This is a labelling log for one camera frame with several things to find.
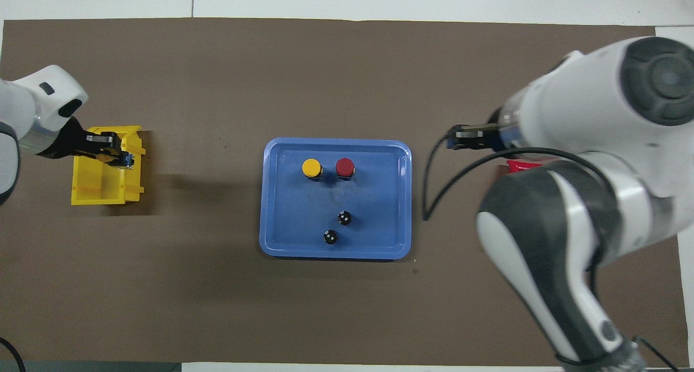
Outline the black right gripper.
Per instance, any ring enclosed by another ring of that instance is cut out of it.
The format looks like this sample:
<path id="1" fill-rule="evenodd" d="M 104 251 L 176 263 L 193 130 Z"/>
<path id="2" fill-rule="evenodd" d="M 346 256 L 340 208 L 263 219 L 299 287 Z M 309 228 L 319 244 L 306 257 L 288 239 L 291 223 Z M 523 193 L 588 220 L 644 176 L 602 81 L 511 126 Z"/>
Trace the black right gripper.
<path id="1" fill-rule="evenodd" d="M 447 149 L 450 150 L 481 150 L 491 149 L 500 152 L 506 149 L 500 136 L 498 123 L 500 111 L 494 111 L 486 122 L 493 125 L 483 134 L 481 125 L 456 125 L 453 127 L 453 136 L 447 137 Z"/>

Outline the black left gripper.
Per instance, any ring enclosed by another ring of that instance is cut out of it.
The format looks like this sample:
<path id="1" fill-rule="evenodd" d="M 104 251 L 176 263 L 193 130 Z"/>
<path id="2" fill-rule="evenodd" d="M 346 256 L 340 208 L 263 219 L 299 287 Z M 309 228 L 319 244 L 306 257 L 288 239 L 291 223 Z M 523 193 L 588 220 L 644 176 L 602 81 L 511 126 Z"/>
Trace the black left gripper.
<path id="1" fill-rule="evenodd" d="M 60 159 L 67 156 L 82 156 L 99 160 L 115 169 L 133 169 L 136 164 L 134 155 L 115 146 L 121 145 L 116 132 L 97 134 L 83 129 L 76 117 L 71 117 L 54 142 L 37 156 Z"/>

